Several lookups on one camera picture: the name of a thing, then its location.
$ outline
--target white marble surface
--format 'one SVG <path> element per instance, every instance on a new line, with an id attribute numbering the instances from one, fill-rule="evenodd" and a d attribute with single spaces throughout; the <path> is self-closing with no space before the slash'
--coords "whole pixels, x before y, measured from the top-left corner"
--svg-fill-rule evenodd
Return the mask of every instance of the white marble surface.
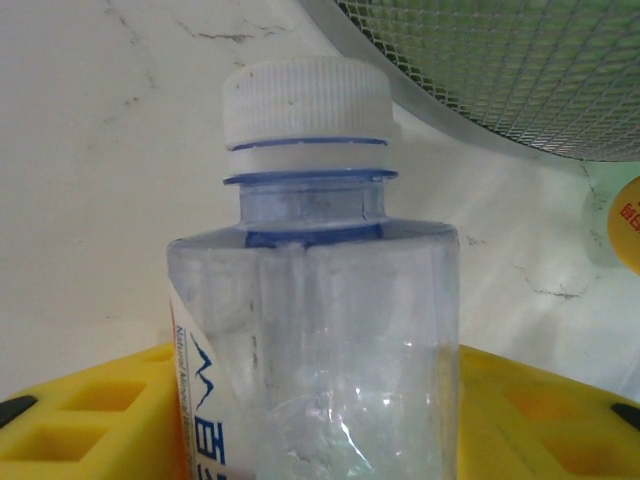
<path id="1" fill-rule="evenodd" d="M 333 52 L 292 1 L 0 6 L 0 397 L 170 338 L 165 245 L 237 217 L 222 81 Z M 397 120 L 389 210 L 460 228 L 462 340 L 640 399 L 640 277 L 604 235 L 640 163 L 507 157 Z"/>

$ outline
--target clear plastic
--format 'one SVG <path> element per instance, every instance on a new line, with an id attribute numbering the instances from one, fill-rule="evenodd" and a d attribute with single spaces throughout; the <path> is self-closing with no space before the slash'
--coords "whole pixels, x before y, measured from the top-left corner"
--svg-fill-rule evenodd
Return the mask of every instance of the clear plastic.
<path id="1" fill-rule="evenodd" d="M 388 218 L 388 174 L 246 176 L 238 225 L 169 246 L 259 480 L 455 479 L 457 233 Z"/>

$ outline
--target white bottle cap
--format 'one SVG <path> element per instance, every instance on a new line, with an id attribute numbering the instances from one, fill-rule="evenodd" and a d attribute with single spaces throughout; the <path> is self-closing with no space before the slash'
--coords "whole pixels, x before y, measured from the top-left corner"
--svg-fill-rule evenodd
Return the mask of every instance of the white bottle cap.
<path id="1" fill-rule="evenodd" d="M 393 132 L 389 81 L 342 57 L 302 57 L 244 67 L 223 89 L 233 174 L 386 169 Z"/>

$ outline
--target plastic water bottle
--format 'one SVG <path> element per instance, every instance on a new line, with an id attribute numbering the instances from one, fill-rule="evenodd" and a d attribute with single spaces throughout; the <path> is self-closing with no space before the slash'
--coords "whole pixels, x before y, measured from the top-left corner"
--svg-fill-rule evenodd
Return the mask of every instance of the plastic water bottle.
<path id="1" fill-rule="evenodd" d="M 240 222 L 168 250 L 193 478 L 455 478 L 457 233 L 385 214 L 391 107 L 337 57 L 225 84 Z"/>

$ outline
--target wire mesh grille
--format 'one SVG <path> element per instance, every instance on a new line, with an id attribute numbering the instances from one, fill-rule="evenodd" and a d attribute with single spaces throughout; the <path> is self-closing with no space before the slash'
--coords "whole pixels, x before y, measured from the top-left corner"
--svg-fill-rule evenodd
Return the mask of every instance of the wire mesh grille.
<path id="1" fill-rule="evenodd" d="M 640 160 L 640 0 L 335 0 L 427 93 L 518 143 Z"/>

